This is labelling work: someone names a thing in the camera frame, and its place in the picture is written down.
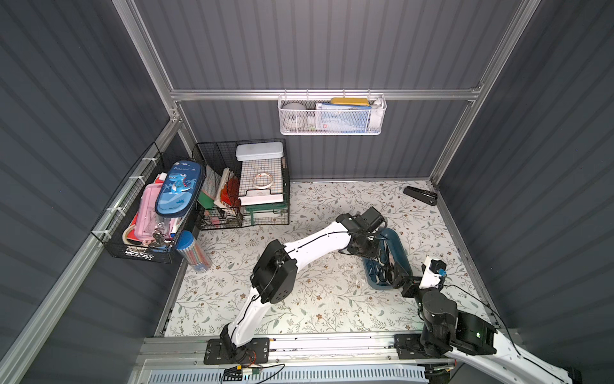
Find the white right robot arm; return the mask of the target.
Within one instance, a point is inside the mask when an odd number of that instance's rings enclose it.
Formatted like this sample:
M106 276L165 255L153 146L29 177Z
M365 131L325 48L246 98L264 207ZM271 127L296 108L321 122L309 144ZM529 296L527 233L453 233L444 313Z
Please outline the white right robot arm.
M397 334L399 358L420 354L430 358L452 358L503 383L581 383L580 372L546 363L518 347L508 336L484 319L459 310L438 279L422 286L416 277L394 284L405 298L414 299L423 320L419 336Z

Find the blue handled scissors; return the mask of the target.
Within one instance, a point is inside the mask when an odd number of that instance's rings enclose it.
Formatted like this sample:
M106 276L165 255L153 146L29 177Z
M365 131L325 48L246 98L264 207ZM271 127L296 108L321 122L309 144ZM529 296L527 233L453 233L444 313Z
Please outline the blue handled scissors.
M379 262L367 262L367 275L370 281L377 286L390 286L391 270L389 264L381 264Z

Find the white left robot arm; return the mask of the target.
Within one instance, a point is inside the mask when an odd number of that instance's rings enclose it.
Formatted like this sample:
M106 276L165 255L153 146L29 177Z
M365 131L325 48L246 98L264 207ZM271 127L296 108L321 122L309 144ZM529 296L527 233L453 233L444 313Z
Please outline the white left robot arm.
M284 301L293 291L299 272L321 257L339 252L363 259L375 259L382 239L378 230L387 226L374 207L362 214L341 214L322 230L300 240L267 244L250 276L251 288L238 316L222 328L220 336L207 342L206 365L242 364L247 358L266 362L269 345L256 336L273 305Z

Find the teal storage box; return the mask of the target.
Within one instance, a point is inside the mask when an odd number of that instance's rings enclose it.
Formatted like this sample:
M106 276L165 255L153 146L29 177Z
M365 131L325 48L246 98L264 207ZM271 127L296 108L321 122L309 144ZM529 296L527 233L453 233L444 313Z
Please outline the teal storage box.
M413 270L396 231L380 229L377 239L380 243L375 259L363 260L366 281L376 291L392 290L398 278L403 282L404 278L413 276Z

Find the black scissors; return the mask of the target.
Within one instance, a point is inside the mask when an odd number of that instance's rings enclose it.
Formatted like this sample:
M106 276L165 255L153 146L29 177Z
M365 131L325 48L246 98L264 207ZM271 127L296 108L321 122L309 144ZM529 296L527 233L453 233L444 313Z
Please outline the black scissors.
M389 264L391 270L391 285L393 284L393 280L395 279L395 267L394 267L394 257L391 254L388 243L384 240L381 241L381 250L380 250L380 263L381 264Z

